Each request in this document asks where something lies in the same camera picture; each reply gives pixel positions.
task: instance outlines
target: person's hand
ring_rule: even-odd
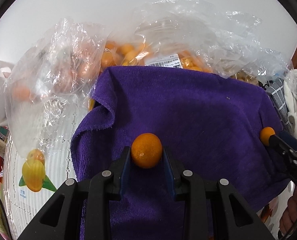
[[[297,187],[295,187],[293,196],[287,201],[287,208],[285,209],[280,219],[280,231],[286,234],[295,221],[297,220]]]

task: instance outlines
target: barcode sticker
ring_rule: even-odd
[[[180,58],[177,54],[164,57],[161,59],[153,59],[150,62],[145,63],[146,66],[154,67],[173,67],[173,68],[183,68],[181,65]]]

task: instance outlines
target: blue gripper pad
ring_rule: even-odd
[[[277,134],[283,141],[285,141],[292,149],[297,151],[297,139],[290,135],[287,131],[281,131]]]
[[[171,197],[175,200],[176,194],[175,194],[175,178],[170,166],[170,163],[167,158],[167,154],[165,150],[163,149],[163,167],[164,167],[164,174],[167,181],[167,190]]]
[[[125,190],[127,188],[127,183],[128,183],[128,179],[130,176],[130,147],[128,149],[127,152],[127,156],[124,162],[124,166],[123,166],[123,170],[121,173],[121,178],[120,178],[120,196],[122,197],[125,193]]]

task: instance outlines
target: gray checkered cloth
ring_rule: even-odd
[[[280,117],[284,129],[292,133],[291,124],[287,118],[287,105],[284,99],[283,79],[276,79],[267,89],[266,93],[271,98],[274,108]]]

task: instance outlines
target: white wall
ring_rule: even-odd
[[[102,23],[109,31],[126,10],[154,1],[158,0],[16,0],[0,20],[0,60],[17,62],[61,17]],[[297,25],[277,0],[206,1],[223,11],[248,12],[261,18],[261,45],[292,57]]]

